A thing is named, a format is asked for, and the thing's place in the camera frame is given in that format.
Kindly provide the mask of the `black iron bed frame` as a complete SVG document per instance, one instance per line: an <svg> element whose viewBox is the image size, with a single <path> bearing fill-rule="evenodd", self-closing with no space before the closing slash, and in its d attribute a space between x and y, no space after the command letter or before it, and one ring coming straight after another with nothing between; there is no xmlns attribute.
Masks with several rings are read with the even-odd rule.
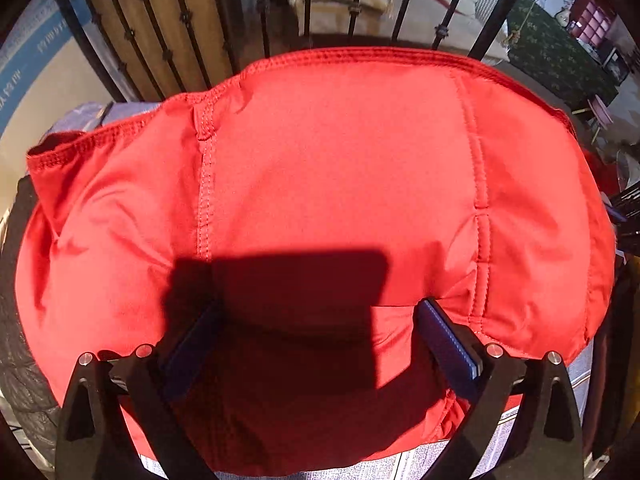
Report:
<svg viewBox="0 0 640 480"><path fill-rule="evenodd" d="M288 0L54 0L93 73L117 102L159 101L213 87L243 67L292 50L395 39L301 34ZM458 0L449 7L454 11ZM509 61L506 18L516 0L498 0L469 54ZM440 50L447 27L437 27Z"/></svg>

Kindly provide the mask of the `red puffer jacket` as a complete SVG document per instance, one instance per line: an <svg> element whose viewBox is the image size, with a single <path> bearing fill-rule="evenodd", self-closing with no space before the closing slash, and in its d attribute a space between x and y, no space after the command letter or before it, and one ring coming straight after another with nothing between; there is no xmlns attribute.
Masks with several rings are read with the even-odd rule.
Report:
<svg viewBox="0 0 640 480"><path fill-rule="evenodd" d="M209 467L284 476L448 439L469 403L413 330L435 299L485 344L573 361L615 234L568 117L461 55L318 49L27 154L15 296L56 400L78 358L162 350Z"/></svg>

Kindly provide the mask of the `pink round stool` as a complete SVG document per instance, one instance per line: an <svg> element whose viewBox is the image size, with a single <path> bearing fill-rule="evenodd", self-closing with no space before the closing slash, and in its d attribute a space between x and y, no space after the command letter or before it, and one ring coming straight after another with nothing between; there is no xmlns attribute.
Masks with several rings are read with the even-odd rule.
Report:
<svg viewBox="0 0 640 480"><path fill-rule="evenodd" d="M587 104L572 110L572 115L584 122L590 133L590 144L596 144L598 137L614 124L605 102L595 94L587 99Z"/></svg>

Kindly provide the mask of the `black quilted jacket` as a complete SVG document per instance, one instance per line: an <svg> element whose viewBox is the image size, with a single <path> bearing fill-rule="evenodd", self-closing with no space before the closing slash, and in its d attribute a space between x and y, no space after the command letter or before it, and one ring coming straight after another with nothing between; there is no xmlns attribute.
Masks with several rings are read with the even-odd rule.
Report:
<svg viewBox="0 0 640 480"><path fill-rule="evenodd" d="M36 203L32 179L21 178L1 248L1 392L26 438L53 464L60 406L28 348L15 297L17 256Z"/></svg>

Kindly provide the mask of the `white bed with pillows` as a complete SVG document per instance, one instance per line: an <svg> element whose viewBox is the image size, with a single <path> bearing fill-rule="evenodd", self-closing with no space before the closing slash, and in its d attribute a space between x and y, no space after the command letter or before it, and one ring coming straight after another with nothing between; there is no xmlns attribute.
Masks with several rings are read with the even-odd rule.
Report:
<svg viewBox="0 0 640 480"><path fill-rule="evenodd" d="M467 55L498 0L288 0L298 31L312 36L371 37L431 47L437 27L447 27L439 49Z"/></svg>

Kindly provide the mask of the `green patterned cabinet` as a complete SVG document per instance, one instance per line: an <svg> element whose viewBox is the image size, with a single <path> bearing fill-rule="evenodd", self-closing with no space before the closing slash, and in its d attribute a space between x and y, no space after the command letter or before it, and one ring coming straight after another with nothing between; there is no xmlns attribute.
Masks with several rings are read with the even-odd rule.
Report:
<svg viewBox="0 0 640 480"><path fill-rule="evenodd" d="M533 0L516 0L506 24L509 32L520 32L508 47L510 64L568 106L578 107L592 96L608 105L618 95L608 72Z"/></svg>

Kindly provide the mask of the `red phone booth shelf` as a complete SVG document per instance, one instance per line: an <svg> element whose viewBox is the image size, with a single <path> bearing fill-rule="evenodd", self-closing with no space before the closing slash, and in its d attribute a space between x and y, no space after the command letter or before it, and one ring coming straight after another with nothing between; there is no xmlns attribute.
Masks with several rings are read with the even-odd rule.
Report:
<svg viewBox="0 0 640 480"><path fill-rule="evenodd" d="M570 7L570 34L597 49L616 16L608 0L574 0Z"/></svg>

